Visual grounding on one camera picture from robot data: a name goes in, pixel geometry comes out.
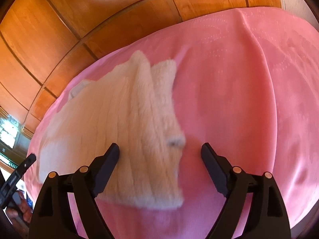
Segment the person's left hand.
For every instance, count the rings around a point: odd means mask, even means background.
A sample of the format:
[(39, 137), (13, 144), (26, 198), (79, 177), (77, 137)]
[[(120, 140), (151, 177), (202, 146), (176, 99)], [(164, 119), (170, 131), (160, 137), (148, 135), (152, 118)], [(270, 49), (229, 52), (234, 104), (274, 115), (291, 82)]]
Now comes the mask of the person's left hand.
[(13, 199), (15, 201), (15, 206), (7, 207), (5, 212), (12, 224), (19, 225), (18, 219), (22, 219), (24, 223), (30, 224), (32, 218), (31, 208), (28, 205), (23, 193), (18, 190), (14, 193)]

